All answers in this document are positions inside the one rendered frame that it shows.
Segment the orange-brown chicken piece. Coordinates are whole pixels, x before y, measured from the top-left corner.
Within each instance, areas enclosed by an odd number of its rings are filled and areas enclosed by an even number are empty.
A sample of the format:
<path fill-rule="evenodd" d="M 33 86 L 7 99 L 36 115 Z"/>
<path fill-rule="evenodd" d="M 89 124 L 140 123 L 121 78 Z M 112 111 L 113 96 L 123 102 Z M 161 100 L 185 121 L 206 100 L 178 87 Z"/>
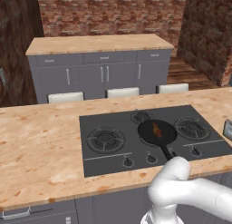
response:
<path fill-rule="evenodd" d="M 158 127 L 157 123 L 153 123 L 152 124 L 152 130 L 153 130 L 153 134 L 158 137 L 161 138 L 162 137 L 162 130 Z"/>

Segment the white stool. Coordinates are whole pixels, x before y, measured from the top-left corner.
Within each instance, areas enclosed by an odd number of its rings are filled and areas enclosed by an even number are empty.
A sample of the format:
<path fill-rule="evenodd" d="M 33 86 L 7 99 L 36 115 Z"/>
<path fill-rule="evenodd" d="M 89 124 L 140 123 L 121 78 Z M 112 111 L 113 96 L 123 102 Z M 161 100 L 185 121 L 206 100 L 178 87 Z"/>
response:
<path fill-rule="evenodd" d="M 48 95 L 48 102 L 76 102 L 83 100 L 83 92 L 77 93 L 56 93 Z"/>
<path fill-rule="evenodd" d="M 110 89 L 107 91 L 108 98 L 131 97 L 131 96 L 138 96 L 139 94 L 140 94 L 140 89 L 138 87 Z"/>
<path fill-rule="evenodd" d="M 164 84 L 158 86 L 158 93 L 182 93 L 189 90 L 187 83 Z"/>

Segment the black frying pan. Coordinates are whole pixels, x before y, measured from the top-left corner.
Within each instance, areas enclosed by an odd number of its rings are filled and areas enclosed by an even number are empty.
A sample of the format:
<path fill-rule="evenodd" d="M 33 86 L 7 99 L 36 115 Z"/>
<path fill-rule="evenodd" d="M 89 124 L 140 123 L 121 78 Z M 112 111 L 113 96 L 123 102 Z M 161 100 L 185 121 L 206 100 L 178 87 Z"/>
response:
<path fill-rule="evenodd" d="M 158 138 L 153 134 L 152 124 L 154 122 L 157 123 L 158 127 L 162 130 L 161 138 Z M 168 161 L 172 159 L 167 145 L 174 142 L 178 137 L 178 133 L 173 125 L 163 120 L 150 119 L 140 123 L 137 132 L 144 142 L 151 146 L 161 147 Z"/>

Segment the grey cupboard run, wooden top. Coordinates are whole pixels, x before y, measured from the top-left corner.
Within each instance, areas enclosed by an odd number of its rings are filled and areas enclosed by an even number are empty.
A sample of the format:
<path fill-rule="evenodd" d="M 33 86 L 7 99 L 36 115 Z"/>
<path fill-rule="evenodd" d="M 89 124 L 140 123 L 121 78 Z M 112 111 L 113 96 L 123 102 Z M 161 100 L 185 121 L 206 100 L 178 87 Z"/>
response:
<path fill-rule="evenodd" d="M 156 92 L 167 82 L 174 46 L 155 34 L 39 37 L 26 51 L 37 101 L 48 95 L 83 92 L 85 100 L 110 89 Z"/>

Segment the dark grey gas hob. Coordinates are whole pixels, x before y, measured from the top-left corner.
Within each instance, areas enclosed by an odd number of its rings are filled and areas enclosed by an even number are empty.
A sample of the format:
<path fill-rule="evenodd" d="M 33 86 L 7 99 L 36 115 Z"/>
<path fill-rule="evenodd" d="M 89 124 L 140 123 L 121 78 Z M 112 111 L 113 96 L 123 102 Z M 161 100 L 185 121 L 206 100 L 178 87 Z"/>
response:
<path fill-rule="evenodd" d="M 139 124 L 150 119 L 163 120 L 175 127 L 178 137 L 167 145 L 172 158 L 181 156 L 187 161 L 196 161 L 232 154 L 232 147 L 190 105 L 82 116 L 80 130 L 84 176 L 166 164 L 168 160 L 161 147 L 144 142 L 137 132 Z M 191 147 L 199 149 L 201 156 L 194 156 Z M 157 158 L 155 164 L 147 162 L 148 152 Z M 125 156 L 133 160 L 132 167 L 123 165 Z"/>

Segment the grey cupboard door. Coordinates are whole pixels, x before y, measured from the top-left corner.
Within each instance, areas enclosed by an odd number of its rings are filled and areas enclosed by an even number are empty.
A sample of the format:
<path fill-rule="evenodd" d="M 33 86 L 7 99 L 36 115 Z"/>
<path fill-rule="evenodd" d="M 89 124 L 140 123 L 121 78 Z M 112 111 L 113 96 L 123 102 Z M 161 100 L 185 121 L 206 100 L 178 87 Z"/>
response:
<path fill-rule="evenodd" d="M 75 204 L 79 224 L 140 224 L 151 206 L 147 187 L 81 198 Z"/>

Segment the grey rectangular object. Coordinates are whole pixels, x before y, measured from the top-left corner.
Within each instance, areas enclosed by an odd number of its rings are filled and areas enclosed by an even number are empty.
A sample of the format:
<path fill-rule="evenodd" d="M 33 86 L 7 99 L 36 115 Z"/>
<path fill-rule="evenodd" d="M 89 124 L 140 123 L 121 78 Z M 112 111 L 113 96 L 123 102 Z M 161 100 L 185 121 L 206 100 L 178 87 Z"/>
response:
<path fill-rule="evenodd" d="M 232 121 L 229 119 L 224 122 L 223 135 L 232 141 Z"/>

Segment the grey drawer front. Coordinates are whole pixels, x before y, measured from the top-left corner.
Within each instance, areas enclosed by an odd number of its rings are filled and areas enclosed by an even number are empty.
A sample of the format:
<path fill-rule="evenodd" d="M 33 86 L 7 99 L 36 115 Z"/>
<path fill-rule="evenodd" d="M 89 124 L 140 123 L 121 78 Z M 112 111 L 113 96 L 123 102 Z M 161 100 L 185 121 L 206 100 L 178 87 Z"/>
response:
<path fill-rule="evenodd" d="M 5 215 L 25 212 L 28 208 L 7 210 Z M 2 212 L 0 224 L 78 224 L 74 200 L 32 206 L 30 216 L 20 219 L 3 220 Z"/>

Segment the grey wall fitting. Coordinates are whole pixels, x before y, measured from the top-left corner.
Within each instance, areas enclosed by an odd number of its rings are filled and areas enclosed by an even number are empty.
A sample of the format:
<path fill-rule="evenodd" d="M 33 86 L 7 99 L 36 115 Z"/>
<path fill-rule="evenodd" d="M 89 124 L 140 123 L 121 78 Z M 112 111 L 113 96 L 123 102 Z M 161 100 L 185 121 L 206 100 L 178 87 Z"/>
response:
<path fill-rule="evenodd" d="M 3 86 L 6 85 L 5 72 L 3 67 L 0 68 L 0 80 L 2 81 Z"/>

